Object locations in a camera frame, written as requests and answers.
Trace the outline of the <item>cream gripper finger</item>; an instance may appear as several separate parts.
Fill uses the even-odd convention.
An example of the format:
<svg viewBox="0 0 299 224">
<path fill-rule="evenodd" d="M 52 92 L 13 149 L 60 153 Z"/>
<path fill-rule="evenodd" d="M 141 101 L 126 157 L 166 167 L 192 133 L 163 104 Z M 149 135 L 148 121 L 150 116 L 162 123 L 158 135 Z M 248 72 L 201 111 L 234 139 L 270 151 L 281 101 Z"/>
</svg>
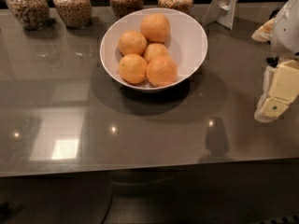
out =
<svg viewBox="0 0 299 224">
<path fill-rule="evenodd" d="M 272 27 L 275 19 L 270 19 L 262 26 L 260 26 L 257 30 L 254 31 L 251 38 L 258 42 L 270 42 L 271 41 L 271 33 Z"/>
<path fill-rule="evenodd" d="M 260 112 L 262 115 L 277 119 L 299 95 L 299 62 L 288 60 L 279 63 L 274 69 L 271 84 L 265 94 Z"/>
</svg>

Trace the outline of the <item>black and wood robot base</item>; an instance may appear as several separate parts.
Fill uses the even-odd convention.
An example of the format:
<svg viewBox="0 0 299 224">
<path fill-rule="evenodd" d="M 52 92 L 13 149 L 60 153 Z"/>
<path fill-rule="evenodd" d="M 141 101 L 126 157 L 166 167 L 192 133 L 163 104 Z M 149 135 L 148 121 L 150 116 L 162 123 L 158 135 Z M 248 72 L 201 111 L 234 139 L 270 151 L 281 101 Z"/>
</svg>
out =
<svg viewBox="0 0 299 224">
<path fill-rule="evenodd" d="M 276 68 L 278 66 L 278 57 L 270 57 L 267 58 L 266 61 L 273 68 Z"/>
</svg>

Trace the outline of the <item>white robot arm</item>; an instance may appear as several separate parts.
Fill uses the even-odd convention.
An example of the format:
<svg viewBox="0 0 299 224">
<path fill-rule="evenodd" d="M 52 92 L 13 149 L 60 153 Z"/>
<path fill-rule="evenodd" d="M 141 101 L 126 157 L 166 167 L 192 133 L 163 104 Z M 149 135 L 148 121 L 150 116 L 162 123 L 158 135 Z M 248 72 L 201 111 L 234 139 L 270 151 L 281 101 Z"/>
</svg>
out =
<svg viewBox="0 0 299 224">
<path fill-rule="evenodd" d="M 263 76 L 263 95 L 254 118 L 278 119 L 299 95 L 299 0 L 289 0 L 275 18 L 256 30 L 252 39 L 270 42 L 278 65 L 268 65 Z"/>
</svg>

